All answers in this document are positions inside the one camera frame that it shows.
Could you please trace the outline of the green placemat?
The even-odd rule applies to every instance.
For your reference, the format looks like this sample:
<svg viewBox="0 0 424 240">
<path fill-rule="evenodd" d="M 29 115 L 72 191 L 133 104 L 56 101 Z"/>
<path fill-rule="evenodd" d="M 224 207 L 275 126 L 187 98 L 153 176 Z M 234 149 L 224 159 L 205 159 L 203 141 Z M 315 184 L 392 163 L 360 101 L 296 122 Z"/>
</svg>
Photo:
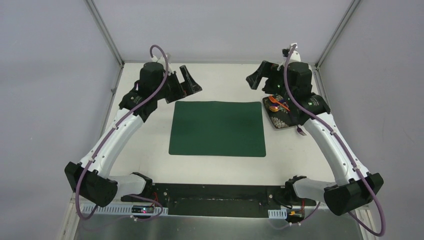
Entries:
<svg viewBox="0 0 424 240">
<path fill-rule="evenodd" d="M 176 102 L 168 152 L 179 156 L 265 157 L 261 103 Z"/>
</svg>

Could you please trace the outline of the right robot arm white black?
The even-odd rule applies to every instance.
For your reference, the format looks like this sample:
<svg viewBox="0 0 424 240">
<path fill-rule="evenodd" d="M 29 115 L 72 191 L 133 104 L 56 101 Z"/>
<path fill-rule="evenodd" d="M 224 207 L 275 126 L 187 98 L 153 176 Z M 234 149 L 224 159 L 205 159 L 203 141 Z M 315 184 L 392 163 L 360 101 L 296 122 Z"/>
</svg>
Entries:
<svg viewBox="0 0 424 240">
<path fill-rule="evenodd" d="M 303 199 L 323 202 L 337 216 L 370 203 L 383 186 L 383 178 L 371 173 L 338 134 L 329 106 L 312 91 L 308 64 L 297 61 L 284 68 L 264 60 L 246 81 L 255 90 L 262 79 L 266 93 L 262 102 L 274 127 L 297 127 L 302 135 L 311 135 L 334 176 L 334 182 L 326 182 L 296 175 L 285 182 L 283 200 L 290 205 Z"/>
</svg>

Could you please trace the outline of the purple metallic fork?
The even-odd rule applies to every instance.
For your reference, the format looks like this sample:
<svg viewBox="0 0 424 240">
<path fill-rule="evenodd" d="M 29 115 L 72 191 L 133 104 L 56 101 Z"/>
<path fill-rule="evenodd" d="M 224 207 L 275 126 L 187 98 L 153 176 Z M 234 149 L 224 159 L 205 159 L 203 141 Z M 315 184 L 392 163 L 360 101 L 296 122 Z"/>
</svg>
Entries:
<svg viewBox="0 0 424 240">
<path fill-rule="evenodd" d="M 303 129 L 297 125 L 296 126 L 296 131 L 301 135 L 301 136 L 307 136 L 307 134 L 303 131 Z"/>
</svg>

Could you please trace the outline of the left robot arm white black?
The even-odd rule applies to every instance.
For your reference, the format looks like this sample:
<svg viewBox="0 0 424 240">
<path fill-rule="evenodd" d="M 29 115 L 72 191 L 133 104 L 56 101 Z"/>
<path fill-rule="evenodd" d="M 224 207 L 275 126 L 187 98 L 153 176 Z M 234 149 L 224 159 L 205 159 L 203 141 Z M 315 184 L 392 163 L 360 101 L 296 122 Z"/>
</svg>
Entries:
<svg viewBox="0 0 424 240">
<path fill-rule="evenodd" d="M 139 172 L 123 176 L 111 176 L 110 172 L 129 139 L 157 109 L 159 100 L 169 104 L 202 91 L 185 65 L 179 69 L 183 82 L 164 63 L 143 65 L 139 79 L 123 96 L 103 136 L 78 163 L 66 165 L 64 172 L 76 195 L 98 207 L 106 207 L 113 200 L 129 195 L 143 203 L 152 198 L 151 178 Z"/>
</svg>

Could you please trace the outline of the orange plastic fork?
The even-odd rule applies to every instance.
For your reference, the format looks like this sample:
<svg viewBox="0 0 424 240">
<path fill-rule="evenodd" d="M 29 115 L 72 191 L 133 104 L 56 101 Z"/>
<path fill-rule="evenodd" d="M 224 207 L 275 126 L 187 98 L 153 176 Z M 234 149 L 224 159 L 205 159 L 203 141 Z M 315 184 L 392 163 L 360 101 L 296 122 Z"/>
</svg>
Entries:
<svg viewBox="0 0 424 240">
<path fill-rule="evenodd" d="M 290 109 L 289 109 L 289 107 L 287 106 L 287 104 L 284 104 L 284 103 L 282 103 L 282 102 L 280 102 L 280 101 L 278 101 L 277 99 L 275 99 L 272 95 L 269 95 L 268 96 L 268 99 L 275 105 L 275 104 L 277 104 L 277 105 L 279 105 L 279 106 L 281 106 L 283 109 L 285 109 L 285 110 L 287 110 L 288 112 L 290 111 Z"/>
</svg>

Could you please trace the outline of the black floral square plate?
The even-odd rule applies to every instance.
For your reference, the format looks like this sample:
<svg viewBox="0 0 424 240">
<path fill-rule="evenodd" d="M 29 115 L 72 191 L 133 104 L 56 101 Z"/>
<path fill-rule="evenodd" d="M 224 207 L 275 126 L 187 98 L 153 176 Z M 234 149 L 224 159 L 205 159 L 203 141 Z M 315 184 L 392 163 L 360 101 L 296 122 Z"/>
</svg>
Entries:
<svg viewBox="0 0 424 240">
<path fill-rule="evenodd" d="M 290 110 L 290 111 L 287 111 L 287 110 L 283 109 L 281 106 L 279 106 L 277 104 L 273 104 L 269 100 L 268 96 L 264 97 L 262 99 L 262 103 L 263 103 L 265 111 L 266 111 L 271 123 L 273 124 L 273 126 L 276 129 L 286 129 L 286 128 L 292 128 L 292 127 L 300 126 L 299 121 L 298 121 L 298 112 L 295 111 L 294 107 L 289 106 L 288 100 L 286 100 L 283 96 L 281 96 L 279 94 L 273 94 L 273 95 L 270 95 L 270 96 L 273 96 L 275 99 L 277 99 L 281 103 L 287 104 L 287 106 Z M 272 105 L 278 106 L 279 111 L 278 112 L 270 111 L 269 106 L 272 106 Z"/>
</svg>

